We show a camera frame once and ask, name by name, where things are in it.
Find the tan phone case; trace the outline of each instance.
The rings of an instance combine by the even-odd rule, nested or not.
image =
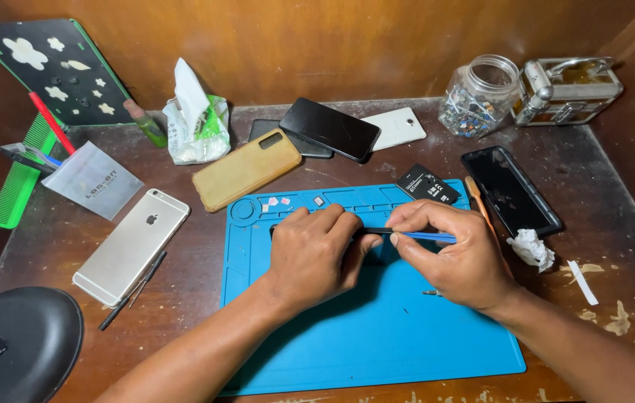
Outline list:
[[[303,156],[280,129],[261,135],[193,174],[208,212],[217,212],[294,168]]]

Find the phone screen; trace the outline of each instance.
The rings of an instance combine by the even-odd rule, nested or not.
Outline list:
[[[378,126],[305,98],[297,98],[279,126],[358,162],[380,135]]]
[[[462,161],[513,237],[519,229],[534,229],[544,234],[561,227],[558,218],[502,147],[464,154]]]

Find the black smartphone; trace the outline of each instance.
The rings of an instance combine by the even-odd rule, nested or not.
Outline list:
[[[504,147],[466,153],[462,163],[512,237],[519,229],[538,235],[561,229],[559,218]]]
[[[261,135],[269,131],[273,131],[278,128],[277,124],[280,121],[274,121],[272,119],[255,119],[253,125],[250,128],[250,135],[248,141],[253,141],[259,138]],[[313,159],[331,159],[335,155],[335,151],[328,150],[325,147],[319,146],[312,141],[307,141],[304,138],[300,138],[290,132],[285,132],[285,135],[293,142],[295,148],[300,151],[305,158]]]
[[[349,159],[363,162],[380,128],[305,98],[297,98],[279,124],[286,133],[317,143]]]

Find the black stencil board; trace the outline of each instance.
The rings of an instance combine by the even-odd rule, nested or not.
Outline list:
[[[18,61],[14,54],[24,62]],[[84,126],[134,123],[123,108],[128,94],[93,41],[74,20],[0,22],[0,62],[24,86],[36,92],[54,116],[64,124]],[[73,67],[83,68],[76,62],[89,69]],[[64,100],[51,96],[47,88],[51,88]],[[112,107],[113,114],[103,112],[99,107],[103,104]]]

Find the glass jar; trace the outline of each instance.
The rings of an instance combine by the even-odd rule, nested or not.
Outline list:
[[[519,99],[519,69],[496,54],[478,56],[454,71],[439,101],[439,121],[455,135],[481,138]]]

